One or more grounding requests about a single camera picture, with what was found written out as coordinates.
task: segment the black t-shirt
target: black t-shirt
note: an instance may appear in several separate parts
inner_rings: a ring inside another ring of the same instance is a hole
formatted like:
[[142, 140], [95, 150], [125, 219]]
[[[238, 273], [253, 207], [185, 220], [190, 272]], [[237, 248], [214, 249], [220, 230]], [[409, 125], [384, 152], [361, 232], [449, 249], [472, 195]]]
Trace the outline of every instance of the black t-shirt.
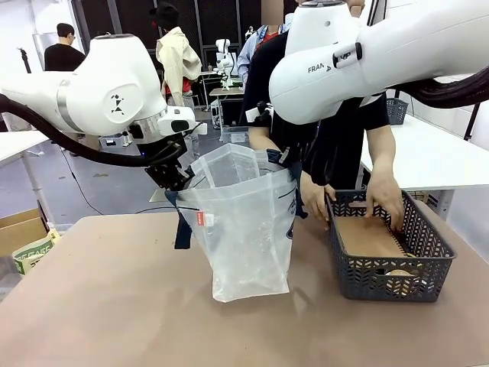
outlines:
[[[243, 125], [246, 121], [245, 111], [255, 108], [259, 102], [270, 102], [270, 77], [285, 56], [287, 37], [288, 33], [275, 37], [255, 53], [244, 92]], [[366, 106], [352, 109], [346, 116], [343, 114], [340, 117], [338, 114], [319, 124], [293, 125], [275, 113], [271, 125], [269, 122], [255, 122], [249, 126], [270, 128], [271, 140], [282, 150], [292, 141], [309, 143], [303, 157], [304, 171], [317, 184], [330, 183], [336, 190], [349, 190], [355, 188], [364, 131], [389, 125], [386, 99], [382, 95]]]
[[44, 51], [44, 71], [75, 71], [85, 55], [67, 44], [54, 44]]

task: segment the cardboard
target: cardboard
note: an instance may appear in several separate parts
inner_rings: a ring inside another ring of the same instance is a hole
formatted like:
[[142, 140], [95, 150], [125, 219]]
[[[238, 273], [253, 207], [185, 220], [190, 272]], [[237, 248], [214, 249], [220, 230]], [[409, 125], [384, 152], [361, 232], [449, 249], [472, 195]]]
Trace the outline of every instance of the cardboard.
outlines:
[[335, 218], [345, 251], [350, 255], [372, 258], [405, 258], [381, 218], [339, 216]]
[[0, 219], [0, 257], [11, 254], [38, 239], [43, 239], [47, 230], [39, 209]]
[[53, 248], [54, 241], [51, 240], [52, 237], [53, 234], [50, 233], [47, 237], [38, 239], [12, 254], [19, 273], [26, 275]]

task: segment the blue shirt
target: blue shirt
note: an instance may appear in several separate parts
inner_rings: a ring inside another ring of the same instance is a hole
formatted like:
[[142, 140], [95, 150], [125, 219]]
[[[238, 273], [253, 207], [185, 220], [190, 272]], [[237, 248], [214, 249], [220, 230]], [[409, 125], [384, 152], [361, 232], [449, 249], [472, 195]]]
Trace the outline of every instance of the blue shirt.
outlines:
[[[278, 28], [278, 34], [282, 34], [286, 30], [287, 26], [281, 25]], [[241, 50], [238, 56], [238, 75], [243, 82], [243, 88], [246, 87], [246, 81], [248, 80], [248, 71], [250, 69], [251, 59], [253, 58], [254, 52], [257, 50], [259, 44], [265, 39], [265, 34], [267, 34], [267, 25], [262, 25], [258, 30], [253, 33]]]

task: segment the beige jacket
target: beige jacket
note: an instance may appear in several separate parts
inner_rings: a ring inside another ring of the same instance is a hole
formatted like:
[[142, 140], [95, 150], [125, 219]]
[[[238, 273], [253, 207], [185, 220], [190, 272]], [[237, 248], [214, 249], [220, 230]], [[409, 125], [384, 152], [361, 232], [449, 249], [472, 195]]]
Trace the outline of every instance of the beige jacket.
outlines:
[[189, 45], [180, 27], [172, 29], [158, 40], [156, 58], [165, 69], [164, 83], [178, 106], [184, 107], [182, 98], [183, 78], [197, 80], [202, 71], [199, 56]]

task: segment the man in black shirt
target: man in black shirt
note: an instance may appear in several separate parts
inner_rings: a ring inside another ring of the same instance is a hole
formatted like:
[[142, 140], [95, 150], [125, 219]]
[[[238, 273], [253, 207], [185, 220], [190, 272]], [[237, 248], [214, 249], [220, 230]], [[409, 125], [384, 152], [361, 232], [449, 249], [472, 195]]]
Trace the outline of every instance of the man in black shirt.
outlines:
[[57, 25], [60, 42], [44, 52], [44, 71], [75, 71], [85, 60], [85, 55], [71, 47], [75, 29], [69, 24]]
[[[270, 102], [270, 76], [285, 56], [287, 36], [288, 33], [285, 33], [274, 38], [254, 55], [244, 94], [244, 112], [255, 108], [259, 102]], [[323, 120], [319, 127], [315, 124], [293, 125], [284, 121], [277, 113], [274, 114], [271, 124], [269, 121], [261, 124], [255, 122], [252, 124], [254, 127], [250, 127], [251, 146], [259, 150], [283, 151], [285, 147], [300, 141], [304, 136], [316, 135], [313, 142], [306, 138], [312, 144], [303, 159], [301, 196], [309, 212], [314, 213], [326, 225], [329, 219], [325, 209], [325, 192], [334, 199], [334, 189], [355, 188], [364, 131], [367, 131], [369, 150], [374, 162], [368, 185], [368, 215], [373, 215], [374, 203], [378, 203], [391, 215], [393, 229], [402, 228], [402, 196], [393, 177], [396, 143], [387, 116], [386, 96], [377, 96], [374, 99], [374, 102], [359, 109], [347, 109], [346, 118], [337, 115]], [[311, 176], [315, 177], [319, 185], [313, 183]]]

